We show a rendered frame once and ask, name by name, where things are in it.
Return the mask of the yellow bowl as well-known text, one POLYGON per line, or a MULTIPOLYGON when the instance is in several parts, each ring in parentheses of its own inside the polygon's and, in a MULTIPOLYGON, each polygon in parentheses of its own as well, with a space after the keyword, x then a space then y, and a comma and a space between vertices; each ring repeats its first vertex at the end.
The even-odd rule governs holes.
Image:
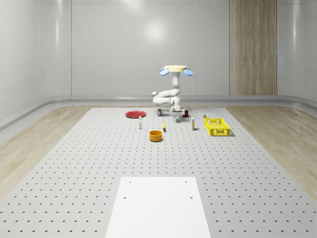
POLYGON ((162 141, 162 132, 159 130, 152 130, 149 132, 149 140, 153 142, 162 141))

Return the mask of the red plate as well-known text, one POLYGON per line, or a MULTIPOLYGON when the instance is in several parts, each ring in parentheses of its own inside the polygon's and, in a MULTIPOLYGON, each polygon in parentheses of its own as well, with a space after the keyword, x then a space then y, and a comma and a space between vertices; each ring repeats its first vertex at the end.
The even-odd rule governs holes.
POLYGON ((128 118, 132 118, 132 119, 138 119, 139 117, 145 117, 146 116, 146 112, 144 111, 128 111, 125 114, 128 118))

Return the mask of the yellow basket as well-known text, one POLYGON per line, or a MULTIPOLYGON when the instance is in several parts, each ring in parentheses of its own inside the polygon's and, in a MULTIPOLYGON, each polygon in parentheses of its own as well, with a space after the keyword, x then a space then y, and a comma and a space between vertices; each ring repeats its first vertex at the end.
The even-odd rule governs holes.
POLYGON ((204 125, 210 136, 230 136, 230 127, 222 118, 204 118, 204 125))

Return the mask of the white board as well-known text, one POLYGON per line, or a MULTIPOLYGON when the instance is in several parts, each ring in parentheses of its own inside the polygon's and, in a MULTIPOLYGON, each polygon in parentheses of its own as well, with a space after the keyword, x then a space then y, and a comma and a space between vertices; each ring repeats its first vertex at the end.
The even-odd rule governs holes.
POLYGON ((122 177, 106 238, 211 238, 194 177, 122 177))

